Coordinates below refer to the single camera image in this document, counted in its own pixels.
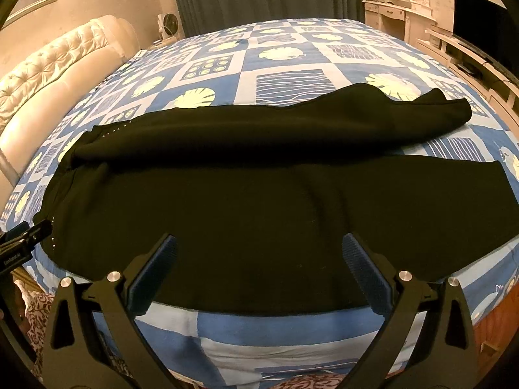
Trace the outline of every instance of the television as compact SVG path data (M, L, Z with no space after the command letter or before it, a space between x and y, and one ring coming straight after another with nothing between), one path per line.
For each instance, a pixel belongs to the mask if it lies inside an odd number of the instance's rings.
M453 35L519 86L519 29L489 0L454 0Z

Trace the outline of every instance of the silver bolt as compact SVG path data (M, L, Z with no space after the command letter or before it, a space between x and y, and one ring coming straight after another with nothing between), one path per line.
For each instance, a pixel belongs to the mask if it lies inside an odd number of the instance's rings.
M110 282L117 282L121 278L120 272L110 272L106 279L108 279Z
M400 271L398 276L399 276L399 278L401 280L404 280L406 282L408 282L411 279L413 279L413 276L412 276L411 272L408 272L408 271Z
M66 277L61 280L61 286L63 288L68 287L72 283L72 278Z
M447 279L447 282L451 287L457 287L459 285L459 280L455 277L450 277L449 279Z

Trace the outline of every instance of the tufted headboard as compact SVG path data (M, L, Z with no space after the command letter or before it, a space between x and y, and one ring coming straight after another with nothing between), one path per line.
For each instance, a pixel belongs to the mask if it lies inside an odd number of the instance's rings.
M45 45L0 79L2 207L59 121L138 50L126 20L103 16Z

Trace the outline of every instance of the fan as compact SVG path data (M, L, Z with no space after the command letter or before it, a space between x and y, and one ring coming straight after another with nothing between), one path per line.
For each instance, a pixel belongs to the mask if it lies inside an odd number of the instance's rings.
M178 31L178 19L172 13L159 14L159 33L162 39L172 37Z

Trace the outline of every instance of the blue patterned bedsheet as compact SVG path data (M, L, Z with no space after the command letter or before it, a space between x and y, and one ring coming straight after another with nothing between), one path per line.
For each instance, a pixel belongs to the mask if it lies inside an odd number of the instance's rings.
M230 28L138 53L86 95L43 143L12 192L0 224L10 229L24 220L32 223L63 154L94 125L113 123L116 128L119 120L172 108L285 106L358 82L375 85L396 100L413 100L435 87L449 99L466 98L473 111L466 126L402 153L478 162L498 159L519 196L518 141L463 80L431 57L362 23L289 19ZM478 218L473 220L477 226ZM518 243L519 237L456 274L474 323L515 284ZM50 292L66 275L40 246L24 267ZM423 318L417 316L393 370L408 360ZM170 370L210 388L263 389L316 370L348 372L382 318L369 308L259 318L153 303L137 324Z

